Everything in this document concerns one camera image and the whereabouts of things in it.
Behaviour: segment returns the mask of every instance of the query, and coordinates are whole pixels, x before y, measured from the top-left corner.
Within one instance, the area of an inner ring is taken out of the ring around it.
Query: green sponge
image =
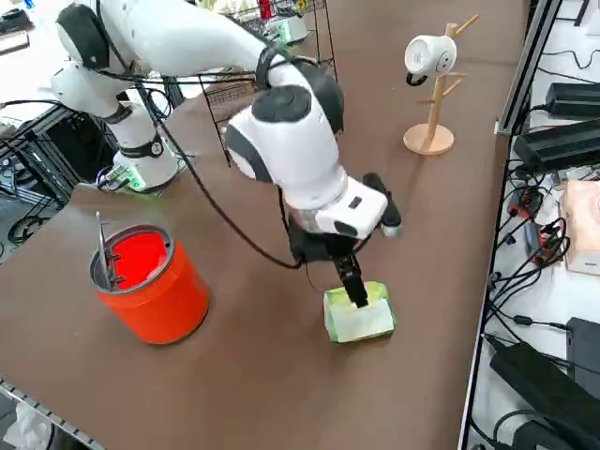
[[[396,316],[388,300],[387,288],[375,281],[365,283],[365,288],[368,301],[365,307],[356,307],[344,288],[325,292],[325,328],[334,342],[352,342],[394,332]]]

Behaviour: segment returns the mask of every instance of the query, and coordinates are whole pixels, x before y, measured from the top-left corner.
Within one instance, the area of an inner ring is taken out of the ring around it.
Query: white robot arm
[[[142,64],[162,75],[188,76],[237,67],[256,71],[257,82],[269,87],[228,125],[227,146],[239,169],[280,186],[310,233],[364,239],[380,222],[387,198],[340,166],[334,133],[343,99],[335,81],[315,67],[286,64],[285,54],[238,23],[183,0],[74,4],[57,24],[73,61],[53,77],[54,93],[105,121],[120,144],[115,162],[136,173],[141,188],[173,178],[175,158],[145,108],[116,99],[132,83],[98,71],[123,74]]]

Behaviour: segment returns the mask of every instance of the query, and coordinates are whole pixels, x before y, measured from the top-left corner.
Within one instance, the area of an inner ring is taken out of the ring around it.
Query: orange container
[[[200,325],[208,311],[208,289],[181,243],[159,227],[136,225],[109,237],[105,248],[113,256],[113,283],[106,279],[98,250],[90,276],[100,300],[138,338],[169,344]]]

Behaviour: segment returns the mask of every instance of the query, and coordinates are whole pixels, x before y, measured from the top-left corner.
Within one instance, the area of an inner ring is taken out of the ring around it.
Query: wooden stand
[[[461,26],[456,23],[446,25],[445,35],[450,38],[455,38],[465,29],[471,26],[479,19],[479,15],[475,14]],[[442,100],[450,94],[467,76],[466,73],[449,72],[441,77],[436,77],[435,87],[433,88],[433,98],[428,100],[419,100],[417,103],[430,104],[429,120],[426,124],[419,124],[411,127],[404,134],[404,144],[407,148],[419,155],[433,156],[447,152],[454,144],[454,135],[448,128],[438,125],[440,121],[440,109],[442,108]],[[457,77],[446,89],[446,80],[448,77]]]

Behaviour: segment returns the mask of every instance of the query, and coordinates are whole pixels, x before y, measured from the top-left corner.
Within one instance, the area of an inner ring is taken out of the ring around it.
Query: white mug
[[[412,75],[445,75],[457,60],[457,44],[448,36],[417,36],[406,48],[404,64]]]

